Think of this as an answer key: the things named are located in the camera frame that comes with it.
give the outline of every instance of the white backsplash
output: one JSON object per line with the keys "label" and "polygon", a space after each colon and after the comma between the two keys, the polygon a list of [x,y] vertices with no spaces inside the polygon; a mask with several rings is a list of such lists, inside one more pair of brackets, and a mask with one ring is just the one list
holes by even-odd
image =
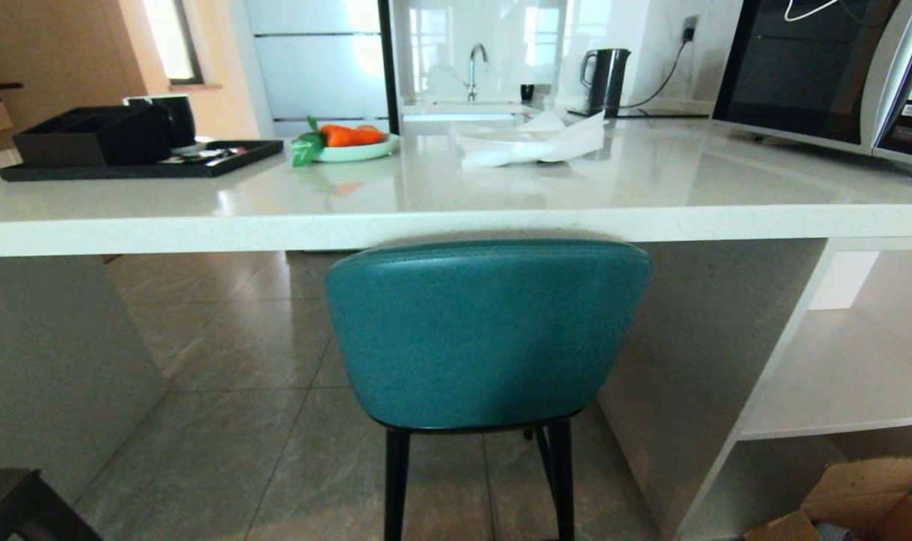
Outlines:
{"label": "white backsplash", "polygon": [[623,103],[651,95],[669,73],[683,19],[699,15],[661,98],[712,102],[740,14],[738,0],[393,0],[399,93],[405,101],[465,99],[470,49],[477,99],[519,99],[521,83],[552,83],[556,103],[579,106],[587,51],[631,51]]}

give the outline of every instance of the white countertop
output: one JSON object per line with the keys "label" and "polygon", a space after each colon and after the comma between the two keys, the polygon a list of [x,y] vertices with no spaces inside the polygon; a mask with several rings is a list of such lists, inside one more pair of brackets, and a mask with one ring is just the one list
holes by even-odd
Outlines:
{"label": "white countertop", "polygon": [[[754,143],[707,120],[621,120],[605,156],[461,171],[446,136],[398,156],[213,179],[9,183],[0,256],[364,249],[405,237],[583,231],[629,242],[912,237],[912,177],[885,162]],[[0,168],[17,163],[0,152]]]}

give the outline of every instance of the faucet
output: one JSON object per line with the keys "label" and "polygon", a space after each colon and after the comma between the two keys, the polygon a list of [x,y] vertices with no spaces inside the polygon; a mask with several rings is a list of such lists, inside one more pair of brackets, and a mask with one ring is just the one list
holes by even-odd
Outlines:
{"label": "faucet", "polygon": [[490,62],[490,58],[486,55],[486,47],[478,42],[473,45],[473,50],[470,51],[470,83],[466,85],[467,90],[470,91],[470,101],[476,101],[476,51],[483,53],[483,62]]}

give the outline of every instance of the carrot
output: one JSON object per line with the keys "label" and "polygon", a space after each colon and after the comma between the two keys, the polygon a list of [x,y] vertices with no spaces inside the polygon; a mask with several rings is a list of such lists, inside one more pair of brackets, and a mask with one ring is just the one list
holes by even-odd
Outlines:
{"label": "carrot", "polygon": [[380,130],[354,130],[336,124],[326,124],[319,131],[326,136],[326,147],[359,147],[381,143],[384,137]]}

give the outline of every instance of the cardboard box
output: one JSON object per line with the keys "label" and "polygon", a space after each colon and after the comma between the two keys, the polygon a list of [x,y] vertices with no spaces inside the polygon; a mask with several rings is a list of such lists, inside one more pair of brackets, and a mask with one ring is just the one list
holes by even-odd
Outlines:
{"label": "cardboard box", "polygon": [[[747,541],[820,541],[811,523],[827,521],[850,528],[862,541],[889,541],[889,533],[888,537],[877,535],[884,533],[885,527],[896,528],[888,521],[896,524],[912,520],[912,499],[908,499],[910,503],[902,501],[911,488],[912,458],[874,458],[834,464],[824,470],[799,511],[748,532],[745,538]],[[891,517],[891,512],[898,515]],[[904,538],[893,537],[893,541]]]}

